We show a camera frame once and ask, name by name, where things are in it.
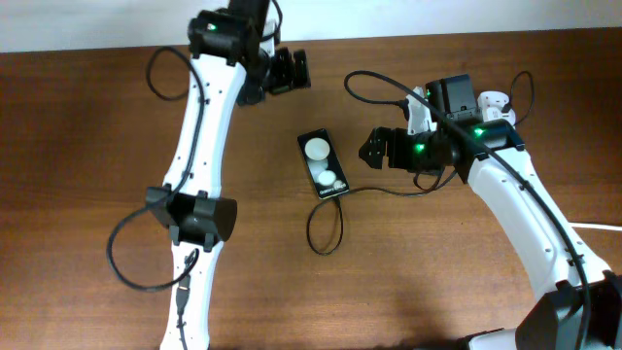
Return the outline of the black Samsung smartphone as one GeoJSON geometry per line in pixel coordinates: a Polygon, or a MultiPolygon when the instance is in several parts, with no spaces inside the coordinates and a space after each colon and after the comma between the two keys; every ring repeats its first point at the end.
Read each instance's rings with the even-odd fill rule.
{"type": "Polygon", "coordinates": [[[296,138],[307,173],[320,200],[342,195],[349,183],[325,128],[303,133],[296,138]]]}

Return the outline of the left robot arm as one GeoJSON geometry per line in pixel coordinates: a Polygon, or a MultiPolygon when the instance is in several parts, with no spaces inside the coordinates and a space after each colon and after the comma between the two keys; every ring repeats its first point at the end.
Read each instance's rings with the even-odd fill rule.
{"type": "Polygon", "coordinates": [[[223,198],[222,164],[234,107],[261,103],[310,85],[306,54],[279,47],[280,22],[269,1],[233,1],[202,11],[188,27],[186,112],[163,183],[146,206],[169,231],[174,275],[163,349],[207,349],[208,314],[219,255],[230,238],[237,203],[223,198]]]}

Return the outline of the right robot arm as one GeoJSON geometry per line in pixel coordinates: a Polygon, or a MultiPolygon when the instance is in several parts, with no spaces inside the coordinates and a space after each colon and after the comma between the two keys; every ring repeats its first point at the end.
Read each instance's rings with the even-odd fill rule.
{"type": "Polygon", "coordinates": [[[359,156],[413,173],[453,167],[485,202],[528,273],[536,305],[515,329],[469,335],[462,349],[618,349],[621,278],[576,233],[503,117],[506,97],[476,96],[467,75],[408,93],[406,129],[377,127],[359,156]]]}

